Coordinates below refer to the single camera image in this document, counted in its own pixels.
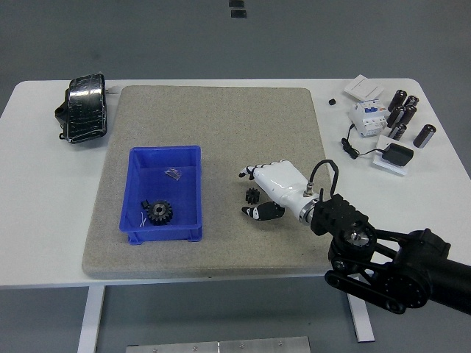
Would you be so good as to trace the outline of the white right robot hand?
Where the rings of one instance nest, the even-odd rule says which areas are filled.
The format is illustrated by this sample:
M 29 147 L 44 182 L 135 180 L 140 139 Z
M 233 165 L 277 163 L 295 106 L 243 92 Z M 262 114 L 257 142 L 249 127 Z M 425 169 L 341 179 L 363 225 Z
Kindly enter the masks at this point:
M 312 183 L 291 162 L 281 160 L 249 165 L 239 173 L 240 177 L 246 175 L 255 181 L 270 201 L 256 207 L 242 207 L 242 213 L 256 221 L 268 221 L 282 217 L 289 209 L 299 222 L 309 224 L 312 221 L 319 195 L 312 191 Z

